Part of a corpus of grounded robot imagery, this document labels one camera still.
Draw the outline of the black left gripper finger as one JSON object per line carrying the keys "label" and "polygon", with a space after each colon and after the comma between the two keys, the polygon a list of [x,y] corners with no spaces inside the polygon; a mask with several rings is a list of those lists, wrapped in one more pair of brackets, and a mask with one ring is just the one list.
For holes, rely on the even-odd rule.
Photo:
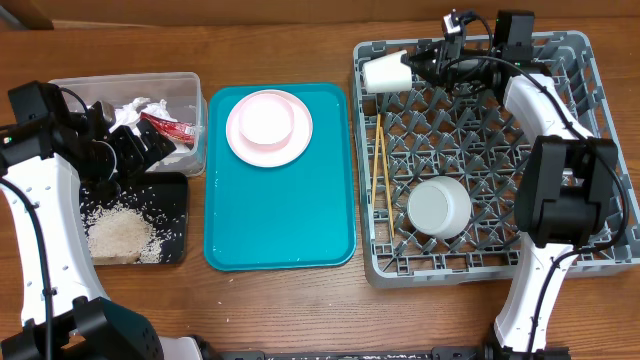
{"label": "black left gripper finger", "polygon": [[156,163],[176,150],[175,144],[163,136],[149,120],[140,120],[137,124],[140,139],[146,146],[144,152],[146,163]]}
{"label": "black left gripper finger", "polygon": [[109,136],[109,145],[115,151],[116,170],[119,175],[140,175],[144,172],[144,146],[128,126],[119,126]]}

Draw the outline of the grey bowl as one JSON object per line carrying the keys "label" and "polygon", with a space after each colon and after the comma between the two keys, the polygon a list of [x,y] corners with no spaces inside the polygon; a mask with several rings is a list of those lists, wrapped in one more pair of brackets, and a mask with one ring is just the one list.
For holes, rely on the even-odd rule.
{"label": "grey bowl", "polygon": [[444,240],[460,234],[472,210],[466,188],[447,176],[436,176],[417,185],[409,194],[407,213],[419,232]]}

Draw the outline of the pink small bowl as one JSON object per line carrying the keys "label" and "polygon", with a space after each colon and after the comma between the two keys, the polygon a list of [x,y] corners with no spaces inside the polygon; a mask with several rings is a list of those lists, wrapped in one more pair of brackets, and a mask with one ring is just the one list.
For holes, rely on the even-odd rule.
{"label": "pink small bowl", "polygon": [[239,126],[241,134],[254,145],[279,145],[293,131],[294,111],[283,97],[260,93],[249,97],[241,106]]}

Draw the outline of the white napkin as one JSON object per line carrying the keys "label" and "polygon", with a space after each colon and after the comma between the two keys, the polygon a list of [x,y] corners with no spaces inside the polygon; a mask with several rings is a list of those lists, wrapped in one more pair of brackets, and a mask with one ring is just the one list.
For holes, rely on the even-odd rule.
{"label": "white napkin", "polygon": [[140,130],[137,128],[137,124],[140,121],[142,113],[149,114],[166,122],[177,123],[179,121],[169,113],[165,99],[161,99],[159,102],[152,102],[150,98],[137,97],[131,103],[114,110],[116,120],[110,127],[109,132],[114,132],[119,126],[127,126],[135,136],[139,136]]}

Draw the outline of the clear plastic bin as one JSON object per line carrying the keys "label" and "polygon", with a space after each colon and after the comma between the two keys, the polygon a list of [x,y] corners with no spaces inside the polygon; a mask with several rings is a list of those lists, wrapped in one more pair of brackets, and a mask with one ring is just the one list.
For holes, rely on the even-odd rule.
{"label": "clear plastic bin", "polygon": [[177,144],[177,150],[150,168],[152,172],[181,172],[188,177],[205,170],[207,153],[207,103],[200,78],[193,72],[123,74],[54,79],[88,105],[105,101],[116,109],[136,105],[138,112],[151,104],[162,104],[171,118],[194,127],[192,145]]}

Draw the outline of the red sauce packet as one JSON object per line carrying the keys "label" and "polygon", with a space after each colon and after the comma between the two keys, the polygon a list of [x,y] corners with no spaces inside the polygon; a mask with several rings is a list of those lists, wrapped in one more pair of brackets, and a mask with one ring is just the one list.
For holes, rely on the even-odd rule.
{"label": "red sauce packet", "polygon": [[168,121],[157,116],[142,112],[142,120],[149,121],[163,136],[186,145],[194,145],[197,135],[197,127],[193,124],[178,121]]}

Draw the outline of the teal plastic tray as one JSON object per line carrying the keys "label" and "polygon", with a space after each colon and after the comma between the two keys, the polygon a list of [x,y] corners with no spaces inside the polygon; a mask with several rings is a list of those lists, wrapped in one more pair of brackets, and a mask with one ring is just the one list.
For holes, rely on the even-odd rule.
{"label": "teal plastic tray", "polygon": [[278,167],[250,165],[226,136],[232,110],[259,86],[227,87],[209,105],[204,256],[220,271],[340,266],[356,249],[345,93],[331,83],[282,84],[309,110],[310,143]]}

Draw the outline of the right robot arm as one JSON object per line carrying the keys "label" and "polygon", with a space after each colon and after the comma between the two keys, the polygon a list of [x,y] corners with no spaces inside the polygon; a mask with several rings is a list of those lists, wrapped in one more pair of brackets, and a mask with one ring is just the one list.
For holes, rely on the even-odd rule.
{"label": "right robot arm", "polygon": [[595,137],[563,104],[551,70],[534,57],[533,12],[499,11],[487,50],[466,50],[466,27],[480,18],[473,10],[445,15],[443,40],[401,56],[399,65],[433,85],[481,83],[523,128],[532,150],[514,204],[521,258],[481,356],[566,359],[568,349],[546,347],[566,273],[579,255],[596,250],[588,240],[604,227],[614,194],[624,203],[622,217],[629,217],[628,195],[615,173],[618,147]]}

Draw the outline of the black tray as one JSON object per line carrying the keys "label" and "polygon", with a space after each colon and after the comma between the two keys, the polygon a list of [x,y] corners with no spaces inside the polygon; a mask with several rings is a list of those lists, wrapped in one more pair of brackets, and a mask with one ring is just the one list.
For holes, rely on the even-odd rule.
{"label": "black tray", "polygon": [[189,187],[187,178],[181,173],[150,173],[138,179],[134,185],[123,188],[122,191],[129,188],[141,188],[143,186],[150,186],[157,192],[163,210],[182,217],[181,229],[183,231],[183,240],[181,241],[181,245],[172,247],[173,258],[171,260],[166,263],[160,263],[177,264],[182,261],[186,252],[186,235],[189,219]]}

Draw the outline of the pink plate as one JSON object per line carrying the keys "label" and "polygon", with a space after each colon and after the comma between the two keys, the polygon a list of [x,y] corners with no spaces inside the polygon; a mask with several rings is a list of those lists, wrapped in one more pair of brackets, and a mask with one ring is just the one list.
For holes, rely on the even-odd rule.
{"label": "pink plate", "polygon": [[[240,132],[239,113],[244,102],[251,96],[271,93],[283,97],[294,111],[294,128],[288,139],[275,146],[259,146],[250,143]],[[307,106],[292,93],[266,89],[253,92],[242,98],[231,110],[226,121],[226,139],[233,153],[244,162],[263,168],[286,165],[296,160],[306,150],[313,135],[313,120]]]}

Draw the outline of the cooked white rice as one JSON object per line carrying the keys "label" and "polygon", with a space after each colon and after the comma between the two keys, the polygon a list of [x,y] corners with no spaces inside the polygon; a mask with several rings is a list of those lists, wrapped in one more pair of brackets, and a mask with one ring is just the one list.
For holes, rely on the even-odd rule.
{"label": "cooked white rice", "polygon": [[80,190],[81,221],[96,265],[160,264],[183,240],[182,217],[161,208],[150,186],[114,197]]}

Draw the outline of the grey dishwasher rack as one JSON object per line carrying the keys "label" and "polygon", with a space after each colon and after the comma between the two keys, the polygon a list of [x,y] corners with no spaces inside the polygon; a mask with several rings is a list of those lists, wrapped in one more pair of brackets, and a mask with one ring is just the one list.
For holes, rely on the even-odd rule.
{"label": "grey dishwasher rack", "polygon": [[[436,39],[362,42],[353,50],[354,132],[359,168],[365,276],[377,288],[457,285],[507,279],[520,255],[514,195],[531,146],[518,121],[490,91],[455,99],[413,77],[413,89],[370,94],[363,65],[400,50],[426,50]],[[578,31],[533,35],[534,58],[551,70],[560,97],[582,126],[618,143],[596,59]],[[372,197],[375,126],[381,115],[392,218],[382,160]],[[630,195],[630,224],[612,248],[578,258],[568,277],[610,276],[639,266],[639,208],[622,154],[617,172]],[[406,204],[419,183],[443,175],[468,191],[472,210],[465,230],[438,240],[409,222]]]}

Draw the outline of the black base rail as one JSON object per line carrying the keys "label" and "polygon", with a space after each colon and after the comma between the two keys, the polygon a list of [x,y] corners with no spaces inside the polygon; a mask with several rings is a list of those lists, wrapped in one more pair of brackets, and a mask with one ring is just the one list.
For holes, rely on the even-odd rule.
{"label": "black base rail", "polygon": [[316,353],[272,353],[262,351],[228,351],[221,352],[224,360],[522,360],[522,359],[570,359],[568,348],[555,348],[538,352],[534,355],[513,353],[506,350],[495,350],[488,345],[471,346],[438,346],[431,350],[410,352],[316,352]]}

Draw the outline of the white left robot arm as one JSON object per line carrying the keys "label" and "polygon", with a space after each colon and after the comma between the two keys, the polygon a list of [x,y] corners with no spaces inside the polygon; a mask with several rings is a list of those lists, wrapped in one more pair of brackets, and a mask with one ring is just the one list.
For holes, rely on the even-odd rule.
{"label": "white left robot arm", "polygon": [[80,113],[64,100],[15,100],[1,136],[1,190],[21,259],[22,329],[1,342],[6,359],[211,359],[197,336],[159,335],[143,315],[109,300],[80,213],[80,187],[130,179],[165,154],[148,125],[109,131],[100,102]]}

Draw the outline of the white cup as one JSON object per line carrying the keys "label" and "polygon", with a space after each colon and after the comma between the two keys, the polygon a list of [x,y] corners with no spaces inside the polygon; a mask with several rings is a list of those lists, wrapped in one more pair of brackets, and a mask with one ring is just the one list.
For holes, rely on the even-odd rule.
{"label": "white cup", "polygon": [[366,62],[362,68],[365,90],[368,93],[409,91],[412,71],[406,59],[407,51],[402,50]]}

